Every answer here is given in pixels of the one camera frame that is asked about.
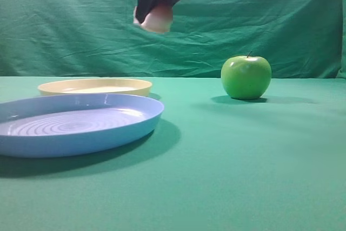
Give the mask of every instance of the yellow plate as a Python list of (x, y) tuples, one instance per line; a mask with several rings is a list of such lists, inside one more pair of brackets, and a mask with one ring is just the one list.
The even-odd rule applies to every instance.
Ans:
[(41, 84), (38, 90), (43, 96), (86, 93), (117, 93), (149, 96), (152, 83), (130, 78), (85, 78)]

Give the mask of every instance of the plate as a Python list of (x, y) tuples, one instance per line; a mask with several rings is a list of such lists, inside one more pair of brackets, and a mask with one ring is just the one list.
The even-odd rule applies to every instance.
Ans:
[(41, 84), (41, 95), (117, 93), (149, 96), (152, 83), (132, 78), (83, 78)]
[(128, 94), (41, 96), (0, 104), (0, 154), (73, 156), (122, 146), (155, 130), (164, 105)]

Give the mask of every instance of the green apple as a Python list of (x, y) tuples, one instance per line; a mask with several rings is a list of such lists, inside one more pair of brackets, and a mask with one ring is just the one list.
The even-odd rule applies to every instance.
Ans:
[(237, 100), (255, 100), (267, 90), (271, 67), (263, 57), (229, 58), (221, 69), (221, 82), (226, 93)]

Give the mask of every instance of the green tablecloth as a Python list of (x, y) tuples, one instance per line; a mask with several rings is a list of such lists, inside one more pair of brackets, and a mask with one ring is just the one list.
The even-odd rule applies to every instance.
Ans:
[[(60, 79), (1, 77), (0, 101)], [(216, 78), (149, 80), (166, 109), (147, 140), (0, 157), (0, 230), (346, 230), (345, 80), (273, 80), (259, 102)]]

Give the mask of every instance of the blue plate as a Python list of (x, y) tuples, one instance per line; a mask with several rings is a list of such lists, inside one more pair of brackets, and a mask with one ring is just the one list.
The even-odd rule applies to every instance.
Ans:
[(151, 133), (164, 105), (126, 94), (68, 94), (0, 104), (0, 154), (62, 157), (93, 153)]

